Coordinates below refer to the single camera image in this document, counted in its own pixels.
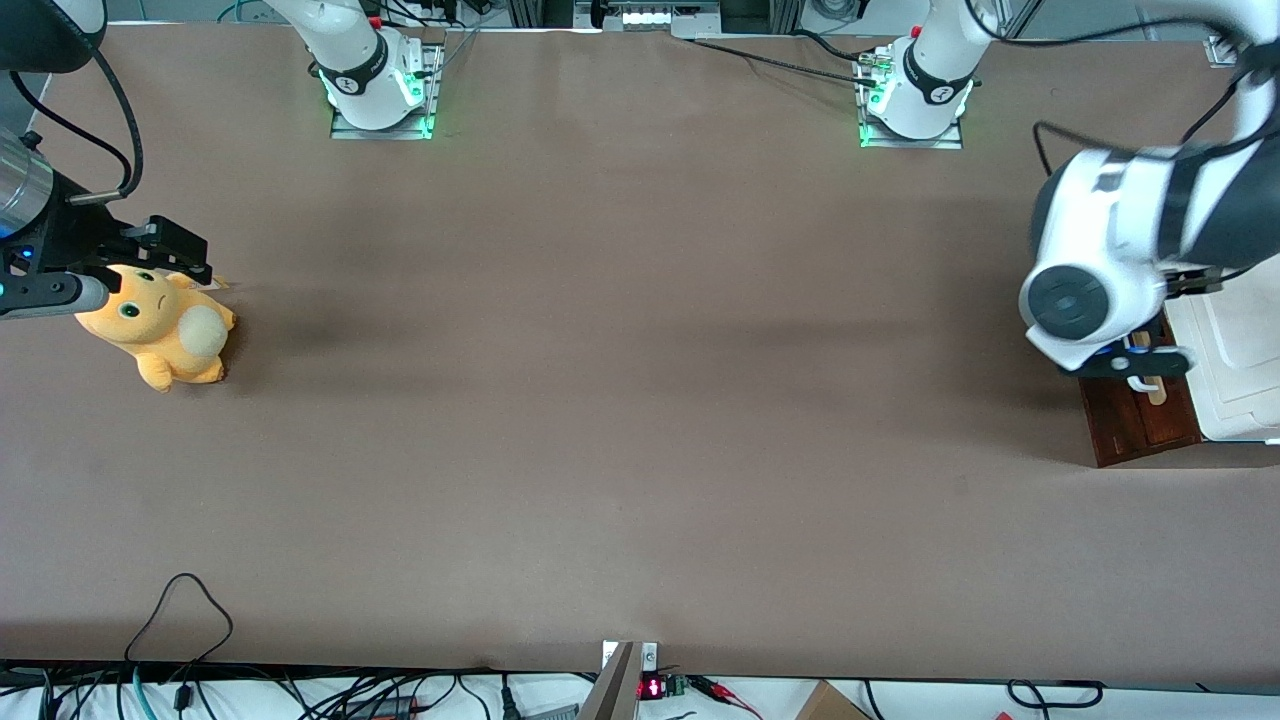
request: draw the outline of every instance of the metal mounting plate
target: metal mounting plate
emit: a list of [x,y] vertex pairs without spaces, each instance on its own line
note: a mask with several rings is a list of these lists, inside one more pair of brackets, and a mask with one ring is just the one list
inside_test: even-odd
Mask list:
[[333,110],[333,123],[329,137],[334,140],[431,140],[435,132],[435,110],[440,101],[440,72],[444,69],[444,45],[424,44],[417,38],[407,38],[421,47],[421,53],[410,54],[408,72],[424,72],[425,77],[404,78],[404,86],[413,95],[425,97],[404,119],[385,129],[361,129],[348,123],[338,110]]

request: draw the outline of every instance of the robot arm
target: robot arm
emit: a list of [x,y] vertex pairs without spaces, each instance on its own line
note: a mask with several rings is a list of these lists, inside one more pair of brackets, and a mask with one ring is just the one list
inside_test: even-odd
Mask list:
[[[302,36],[329,101],[352,126],[388,128],[422,105],[421,42],[374,29],[358,0],[269,4]],[[0,70],[77,70],[96,56],[105,31],[105,0],[4,3]],[[127,173],[134,179],[119,191],[87,192],[50,165],[38,142],[35,133],[19,138],[0,128],[0,319],[96,310],[120,287],[110,264],[211,281],[198,236],[159,215],[140,227],[111,217],[106,202],[127,195],[137,176]]]
[[[1184,374],[1190,357],[1180,348],[1130,351],[1124,338],[1180,292],[1188,272],[1243,270],[1280,252],[1280,6],[1181,5],[1236,28],[1234,138],[1137,154],[1085,150],[1044,184],[1030,232],[1036,266],[1019,306],[1028,340],[1073,374]],[[1215,288],[1210,279],[1199,290]]]
[[[15,78],[17,70],[61,73],[96,58],[108,70],[97,53],[105,26],[102,0],[8,3],[0,69]],[[131,227],[106,209],[137,184],[141,155],[118,190],[91,193],[56,172],[38,143],[36,133],[19,138],[0,128],[0,319],[96,310],[120,288],[113,263],[210,282],[204,240],[159,215]]]
[[888,46],[890,70],[879,92],[867,105],[888,129],[911,140],[938,137],[961,113],[973,91],[973,72],[991,45],[974,15],[987,27],[996,18],[986,4],[974,13],[965,0],[931,0],[919,35],[900,37]]
[[352,126],[384,129],[422,105],[413,94],[422,44],[374,29],[360,0],[265,0],[302,36],[316,59],[329,102]]

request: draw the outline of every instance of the plush toy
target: plush toy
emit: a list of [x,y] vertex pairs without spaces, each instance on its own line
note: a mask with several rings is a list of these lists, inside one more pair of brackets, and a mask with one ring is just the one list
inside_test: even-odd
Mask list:
[[148,386],[169,392],[173,380],[216,383],[225,370],[218,356],[236,314],[193,290],[180,273],[111,265],[120,274],[120,292],[92,313],[78,313],[84,329],[138,360]]

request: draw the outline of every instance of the red wire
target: red wire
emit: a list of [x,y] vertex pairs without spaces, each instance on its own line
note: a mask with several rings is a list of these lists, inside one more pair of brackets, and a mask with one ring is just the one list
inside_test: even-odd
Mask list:
[[740,698],[736,694],[733,694],[733,691],[726,688],[724,685],[722,685],[719,683],[716,683],[714,685],[712,685],[712,693],[714,693],[721,700],[728,702],[733,707],[745,710],[745,711],[750,712],[751,715],[755,715],[755,720],[764,720],[764,717],[760,716],[760,714],[756,712],[754,707],[751,707],[750,705],[748,705],[746,701],[744,701],[742,698]]
[[755,720],[764,720],[764,717],[762,717],[760,714],[756,712],[754,707],[742,702],[742,700],[739,697],[733,697],[732,700],[730,700],[730,705],[733,705],[733,707],[741,707],[742,710],[750,712],[751,715],[755,715]]

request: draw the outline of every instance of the brown table surface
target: brown table surface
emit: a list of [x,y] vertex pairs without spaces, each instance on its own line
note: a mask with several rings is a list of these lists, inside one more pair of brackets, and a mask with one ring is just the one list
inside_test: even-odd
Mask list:
[[[161,396],[70,318],[0,324],[0,656],[118,657],[192,570],[223,660],[1280,671],[1276,470],[1087,468],[1015,302],[1032,122],[1174,140],[1228,79],[1199,46],[993,47],[963,152],[859,149],[847,87],[658,33],[485,35],[419,143],[329,141],[288,28],[105,51],[147,152],[118,217],[204,234],[243,327]],[[95,69],[49,102],[125,146]],[[141,655],[216,628],[186,587]]]

